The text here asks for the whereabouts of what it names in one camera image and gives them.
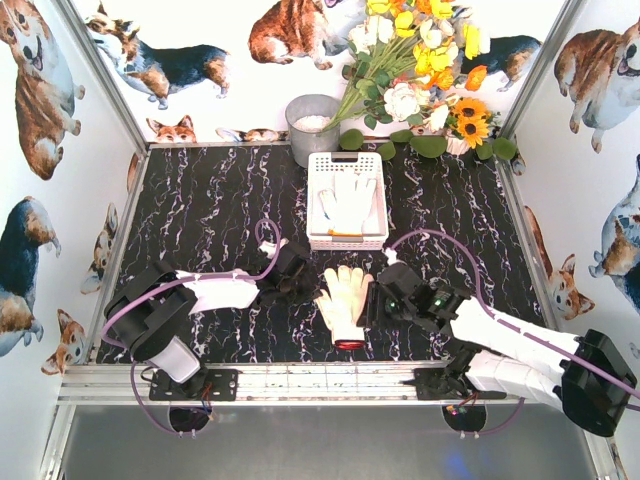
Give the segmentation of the cream leather glove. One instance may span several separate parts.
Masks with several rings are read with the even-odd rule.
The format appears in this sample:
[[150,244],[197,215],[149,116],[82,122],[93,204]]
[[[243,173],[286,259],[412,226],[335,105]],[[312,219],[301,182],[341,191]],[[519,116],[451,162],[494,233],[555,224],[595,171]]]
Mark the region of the cream leather glove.
[[367,300],[371,274],[359,268],[341,265],[324,271],[326,289],[315,299],[322,318],[333,336],[339,340],[364,339],[357,326]]

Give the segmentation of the plain white cotton glove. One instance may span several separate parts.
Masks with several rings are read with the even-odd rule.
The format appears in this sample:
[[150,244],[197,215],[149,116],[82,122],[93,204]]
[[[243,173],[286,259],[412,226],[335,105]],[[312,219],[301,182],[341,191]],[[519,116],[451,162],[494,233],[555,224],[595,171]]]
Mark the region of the plain white cotton glove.
[[365,332],[362,328],[334,328],[331,331],[333,346],[339,350],[351,351],[362,349],[365,345]]

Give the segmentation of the yellow dotted glove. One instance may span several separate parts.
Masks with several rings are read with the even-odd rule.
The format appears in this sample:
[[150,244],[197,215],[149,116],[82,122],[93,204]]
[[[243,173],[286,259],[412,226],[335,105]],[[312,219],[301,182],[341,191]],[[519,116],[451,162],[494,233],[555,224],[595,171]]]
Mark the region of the yellow dotted glove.
[[332,188],[336,198],[335,218],[329,228],[333,236],[360,236],[370,215],[377,182],[365,174],[340,171]]

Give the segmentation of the blue dotted white glove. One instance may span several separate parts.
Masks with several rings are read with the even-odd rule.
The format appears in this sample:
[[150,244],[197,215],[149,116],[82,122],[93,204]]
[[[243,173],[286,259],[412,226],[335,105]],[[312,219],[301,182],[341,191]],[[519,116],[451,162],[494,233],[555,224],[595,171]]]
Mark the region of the blue dotted white glove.
[[336,198],[334,191],[331,189],[322,190],[319,193],[319,198],[325,218],[327,220],[333,221],[336,212]]

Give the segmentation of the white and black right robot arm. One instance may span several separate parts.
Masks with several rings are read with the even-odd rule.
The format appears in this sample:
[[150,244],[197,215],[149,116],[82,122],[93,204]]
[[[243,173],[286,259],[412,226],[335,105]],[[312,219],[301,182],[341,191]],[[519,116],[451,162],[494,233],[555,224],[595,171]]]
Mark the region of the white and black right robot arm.
[[357,324],[395,329],[405,323],[447,338],[448,364],[411,382],[429,397],[520,397],[610,438],[636,391],[636,376],[607,335],[590,329],[575,336],[528,323],[484,306],[466,289],[431,286],[399,262],[370,284]]

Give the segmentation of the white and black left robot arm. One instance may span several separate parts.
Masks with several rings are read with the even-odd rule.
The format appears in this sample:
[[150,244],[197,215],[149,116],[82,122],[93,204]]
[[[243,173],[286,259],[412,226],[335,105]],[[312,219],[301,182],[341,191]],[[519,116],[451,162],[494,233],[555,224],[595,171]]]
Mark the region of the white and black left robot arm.
[[316,297],[309,262],[309,251],[287,239],[262,242],[245,269],[197,274],[157,261],[105,307],[102,340],[158,368],[193,398],[210,383],[209,370],[178,337],[182,323],[205,311],[306,303]]

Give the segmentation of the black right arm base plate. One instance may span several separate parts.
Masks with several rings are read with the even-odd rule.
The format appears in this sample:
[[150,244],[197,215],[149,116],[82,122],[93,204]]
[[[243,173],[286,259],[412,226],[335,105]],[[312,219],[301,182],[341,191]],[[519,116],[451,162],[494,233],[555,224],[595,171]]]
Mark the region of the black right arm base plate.
[[502,392],[481,391],[464,375],[451,373],[447,368],[416,368],[413,378],[401,384],[413,387],[419,400],[502,400],[507,397]]

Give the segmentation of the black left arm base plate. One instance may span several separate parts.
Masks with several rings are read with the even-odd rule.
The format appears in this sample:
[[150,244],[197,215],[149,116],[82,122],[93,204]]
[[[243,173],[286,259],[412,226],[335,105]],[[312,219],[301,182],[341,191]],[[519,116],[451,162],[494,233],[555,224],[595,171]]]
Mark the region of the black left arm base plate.
[[164,370],[152,376],[149,399],[152,401],[234,401],[239,371],[201,367],[191,378],[179,383]]

